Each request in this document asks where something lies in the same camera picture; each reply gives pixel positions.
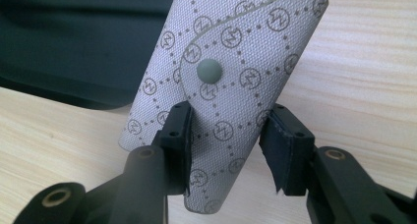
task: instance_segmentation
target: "logo print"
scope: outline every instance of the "logo print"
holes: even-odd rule
[[[190,186],[192,187],[202,187],[209,180],[208,175],[205,171],[200,169],[194,169],[190,174]]]
[[[200,16],[194,21],[194,32],[199,34],[212,26],[212,20],[207,16]]]
[[[162,112],[158,113],[157,114],[157,122],[160,125],[163,126],[165,124],[166,119],[168,118],[168,114],[169,114],[169,112],[167,112],[167,111],[162,111]]]
[[[250,1],[242,1],[235,7],[235,15],[239,15],[242,13],[245,13],[247,11],[250,11],[252,9],[255,9],[255,4]]]
[[[221,208],[221,201],[220,200],[211,200],[205,206],[205,213],[206,214],[215,214]]]
[[[214,125],[214,137],[220,141],[227,141],[233,138],[233,127],[231,124],[221,121]]]
[[[181,82],[180,69],[176,69],[174,71],[174,74],[173,74],[172,78],[174,79],[174,82],[176,84],[179,84]]]
[[[294,70],[295,65],[297,65],[298,58],[297,54],[292,54],[285,59],[284,68],[287,75],[290,75]]]
[[[142,90],[147,95],[153,95],[156,93],[156,82],[153,79],[145,79],[142,85]]]
[[[242,31],[239,28],[228,27],[221,33],[221,43],[226,48],[235,48],[242,41]]]
[[[202,49],[196,44],[190,44],[184,51],[184,59],[190,64],[197,63],[202,57]]]
[[[313,3],[313,14],[317,18],[321,17],[328,7],[328,0],[314,0]]]
[[[238,173],[242,169],[243,164],[245,164],[245,159],[243,159],[243,158],[237,158],[237,159],[231,161],[229,163],[229,172],[231,174]]]
[[[128,130],[130,134],[138,135],[142,132],[142,126],[135,119],[131,119],[129,120],[129,123],[128,123]]]
[[[170,49],[174,46],[175,44],[175,35],[174,33],[172,33],[171,31],[166,31],[163,36],[162,39],[160,40],[160,46],[162,47],[162,49]]]
[[[267,25],[271,30],[282,31],[289,26],[289,14],[282,8],[275,8],[269,12]]]
[[[269,110],[261,111],[257,116],[257,126],[261,127],[267,121]]]
[[[261,84],[261,74],[256,69],[246,69],[240,74],[240,85],[248,89],[254,89]]]
[[[200,86],[200,96],[205,100],[213,100],[217,97],[218,87],[216,84],[202,84]]]

